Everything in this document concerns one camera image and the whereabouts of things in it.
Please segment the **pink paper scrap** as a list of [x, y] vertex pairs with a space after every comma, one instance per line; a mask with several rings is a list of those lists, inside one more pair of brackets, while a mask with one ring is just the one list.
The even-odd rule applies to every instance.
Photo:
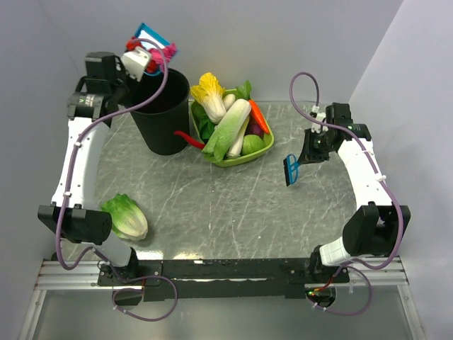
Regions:
[[161, 66], [164, 64], [164, 61], [169, 63], [173, 56], [177, 53], [178, 49], [175, 43], [171, 43], [170, 45], [164, 46], [160, 50], [157, 48], [149, 49], [151, 54], [151, 60], [155, 64]]

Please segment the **wide red paper strip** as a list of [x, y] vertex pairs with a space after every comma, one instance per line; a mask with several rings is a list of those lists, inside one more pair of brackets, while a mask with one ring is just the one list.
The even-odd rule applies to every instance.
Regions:
[[158, 69], [159, 66], [157, 63], [153, 60], [152, 54], [151, 54], [151, 49], [146, 49], [143, 42], [141, 41], [136, 41], [136, 37], [132, 36], [127, 44], [126, 44], [126, 52], [134, 52], [134, 53], [139, 53], [142, 54], [145, 52], [147, 55], [147, 63], [146, 67], [144, 68], [143, 72], [147, 74], [153, 74], [155, 73]]

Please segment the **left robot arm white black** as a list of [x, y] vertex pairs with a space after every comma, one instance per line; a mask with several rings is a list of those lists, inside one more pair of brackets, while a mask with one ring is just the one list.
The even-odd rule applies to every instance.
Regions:
[[99, 255], [125, 285], [138, 280], [136, 251], [113, 232], [113, 219], [99, 210], [94, 198], [101, 151], [110, 129], [111, 114], [127, 94], [126, 70], [111, 52], [90, 52], [86, 75], [68, 100], [68, 140], [62, 174], [49, 205], [38, 208], [38, 219], [55, 235], [55, 254], [62, 268], [73, 270], [62, 256], [63, 239], [85, 244], [82, 251]]

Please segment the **blue dustpan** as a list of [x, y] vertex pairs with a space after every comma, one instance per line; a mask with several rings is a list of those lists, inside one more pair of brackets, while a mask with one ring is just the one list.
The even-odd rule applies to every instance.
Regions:
[[[141, 23], [133, 35], [136, 38], [141, 39], [146, 49], [157, 48], [161, 49], [164, 46], [170, 45], [171, 42], [167, 41], [161, 35], [159, 35], [155, 30], [145, 23]], [[149, 76], [156, 76], [163, 71], [163, 65], [159, 66], [159, 69], [153, 74], [147, 74]]]

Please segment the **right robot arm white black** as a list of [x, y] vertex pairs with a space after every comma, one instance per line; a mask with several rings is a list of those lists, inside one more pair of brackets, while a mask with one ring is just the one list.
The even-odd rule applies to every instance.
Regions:
[[411, 218], [406, 205], [396, 206], [386, 192], [386, 177], [377, 164], [372, 136], [365, 124], [353, 122], [346, 103], [332, 103], [325, 111], [313, 106], [312, 126], [306, 129], [297, 166], [321, 163], [336, 152], [345, 165], [357, 210], [341, 236], [315, 250], [309, 274], [317, 282], [333, 275], [334, 266], [361, 261], [366, 256], [396, 255]]

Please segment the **blue hand brush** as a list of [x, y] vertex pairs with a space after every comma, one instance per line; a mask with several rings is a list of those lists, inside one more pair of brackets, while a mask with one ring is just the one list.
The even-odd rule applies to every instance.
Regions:
[[285, 183], [286, 186], [291, 186], [294, 184], [299, 176], [299, 163], [294, 154], [288, 154], [283, 159], [284, 173], [285, 173]]

